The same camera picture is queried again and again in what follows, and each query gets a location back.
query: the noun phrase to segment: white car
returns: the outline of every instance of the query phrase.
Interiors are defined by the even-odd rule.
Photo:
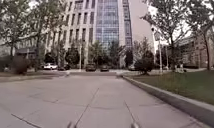
[[[56,64],[47,63],[47,64],[44,66],[44,69],[46,69],[46,70],[56,70],[57,67],[58,67],[58,66],[57,66]]]

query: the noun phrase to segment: asphalt road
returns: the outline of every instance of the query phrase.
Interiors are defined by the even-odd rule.
[[[130,128],[134,122],[141,128],[204,127],[113,76],[0,83],[0,128]]]

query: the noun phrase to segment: lamp post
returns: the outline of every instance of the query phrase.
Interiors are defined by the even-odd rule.
[[[159,46],[159,54],[160,54],[160,75],[162,75],[162,55],[161,55],[161,33],[158,31],[154,32],[154,38],[155,41],[158,41]]]
[[[82,48],[82,41],[79,41],[79,53],[80,53],[80,59],[79,59],[79,71],[81,72],[81,53],[82,53],[82,50],[81,50],[81,48]]]

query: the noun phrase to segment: tall office building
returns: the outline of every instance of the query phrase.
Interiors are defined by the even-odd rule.
[[[153,46],[151,26],[140,17],[148,10],[142,0],[66,0],[65,14],[62,15],[65,25],[63,32],[49,33],[47,49],[58,40],[70,47],[72,40],[85,42],[88,46],[95,41],[108,48],[112,41],[132,47],[134,41],[149,39]]]

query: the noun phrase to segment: curb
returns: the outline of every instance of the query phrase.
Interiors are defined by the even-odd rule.
[[[116,72],[70,72],[73,76],[117,76]]]
[[[16,81],[25,81],[25,80],[33,80],[33,79],[52,79],[54,77],[60,77],[60,75],[46,75],[46,76],[21,76],[21,77],[11,77],[11,78],[2,78],[0,79],[0,83],[4,82],[16,82]]]
[[[206,104],[200,101],[189,99],[151,85],[138,82],[131,78],[122,77],[124,80],[129,83],[145,90],[151,95],[156,96],[157,98],[165,101],[166,103],[182,110],[183,112],[189,114],[190,116],[198,119],[199,121],[211,126],[214,128],[214,106]]]

